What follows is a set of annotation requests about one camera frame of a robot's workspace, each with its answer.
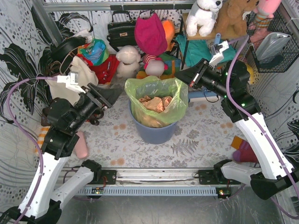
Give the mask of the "blue floor squeegee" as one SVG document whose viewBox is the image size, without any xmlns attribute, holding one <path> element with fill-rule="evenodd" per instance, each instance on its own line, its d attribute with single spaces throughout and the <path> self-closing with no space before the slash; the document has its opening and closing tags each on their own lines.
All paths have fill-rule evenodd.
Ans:
<svg viewBox="0 0 299 224">
<path fill-rule="evenodd" d="M 215 35 L 214 40 L 205 40 L 207 42 L 207 45 L 210 49 L 212 45 L 219 44 L 220 43 L 221 35 L 217 33 Z M 189 93 L 189 101 L 195 102 L 195 101 L 207 101 L 210 103 L 215 103 L 219 101 L 219 96 L 211 91 L 208 91 L 206 88 L 201 87 L 199 91 L 190 92 Z"/>
</svg>

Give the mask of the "green trash bag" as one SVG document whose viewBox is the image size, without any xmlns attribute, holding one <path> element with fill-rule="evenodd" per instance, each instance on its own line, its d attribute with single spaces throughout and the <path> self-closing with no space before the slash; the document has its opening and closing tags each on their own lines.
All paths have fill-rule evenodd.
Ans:
<svg viewBox="0 0 299 224">
<path fill-rule="evenodd" d="M 132 115 L 147 127 L 161 128 L 181 120 L 188 106 L 188 87 L 177 78 L 130 78 L 125 92 Z"/>
</svg>

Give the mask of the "blue trash bin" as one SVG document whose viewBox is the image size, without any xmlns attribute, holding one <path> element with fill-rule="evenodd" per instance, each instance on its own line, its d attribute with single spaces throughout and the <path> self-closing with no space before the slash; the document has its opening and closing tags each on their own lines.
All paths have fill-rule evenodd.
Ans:
<svg viewBox="0 0 299 224">
<path fill-rule="evenodd" d="M 160 128 L 153 128 L 153 127 L 147 127 L 145 125 L 142 125 L 139 123 L 133 116 L 131 112 L 131 101 L 128 101 L 128 110 L 129 114 L 135 123 L 135 126 L 137 128 L 137 132 L 139 136 L 143 139 L 144 142 L 154 145 L 163 144 L 167 141 L 169 141 L 172 136 L 175 133 L 177 122 L 172 123 L 166 127 L 160 127 Z"/>
</svg>

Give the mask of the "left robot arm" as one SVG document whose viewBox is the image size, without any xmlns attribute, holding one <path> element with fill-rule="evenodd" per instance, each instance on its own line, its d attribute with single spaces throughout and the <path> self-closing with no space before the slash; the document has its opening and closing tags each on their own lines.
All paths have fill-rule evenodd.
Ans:
<svg viewBox="0 0 299 224">
<path fill-rule="evenodd" d="M 75 105 L 63 98 L 53 101 L 48 114 L 51 126 L 41 147 L 39 170 L 22 203 L 1 215 L 2 224 L 10 220 L 16 223 L 23 221 L 28 224 L 55 224 L 65 205 L 80 189 L 103 178 L 101 165 L 86 160 L 74 176 L 55 189 L 60 172 L 79 140 L 78 129 L 95 111 L 111 108 L 121 93 L 120 88 L 103 89 L 89 83 L 83 88 Z"/>
</svg>

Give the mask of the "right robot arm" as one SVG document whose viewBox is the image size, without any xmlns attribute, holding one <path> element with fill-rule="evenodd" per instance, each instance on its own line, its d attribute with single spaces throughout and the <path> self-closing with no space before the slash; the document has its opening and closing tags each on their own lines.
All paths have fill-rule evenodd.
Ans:
<svg viewBox="0 0 299 224">
<path fill-rule="evenodd" d="M 299 181 L 299 170 L 284 157 L 268 131 L 261 109 L 246 90 L 250 77 L 245 63 L 226 64 L 222 74 L 214 72 L 205 59 L 175 73 L 188 86 L 206 89 L 222 97 L 221 106 L 232 123 L 242 131 L 260 168 L 252 168 L 226 159 L 214 165 L 218 182 L 233 180 L 250 185 L 255 194 L 267 200 Z"/>
</svg>

